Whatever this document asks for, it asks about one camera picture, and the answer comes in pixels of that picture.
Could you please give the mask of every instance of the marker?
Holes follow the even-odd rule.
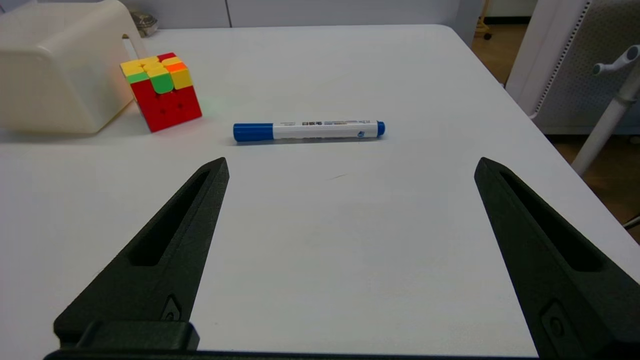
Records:
[[[234,124],[237,142],[277,139],[379,138],[385,123],[371,120]]]

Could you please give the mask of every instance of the blue marker cap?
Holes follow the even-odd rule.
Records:
[[[378,137],[381,137],[385,134],[385,123],[382,121],[378,121]]]
[[[234,124],[234,138],[237,142],[273,140],[273,124]]]

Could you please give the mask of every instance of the white table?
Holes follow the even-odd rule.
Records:
[[[201,349],[535,356],[483,208],[510,167],[640,280],[640,247],[442,26],[160,31],[204,117],[148,133],[2,134],[0,357],[53,320],[203,163],[230,182],[191,317]],[[238,146],[235,122],[383,120],[373,142]]]

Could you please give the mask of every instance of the rubik's cube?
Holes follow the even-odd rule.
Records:
[[[187,66],[173,53],[120,64],[151,132],[202,116]]]

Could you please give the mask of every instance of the white plastic container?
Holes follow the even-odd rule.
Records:
[[[127,8],[36,3],[0,17],[0,127],[95,133],[132,100],[122,36],[146,57]]]

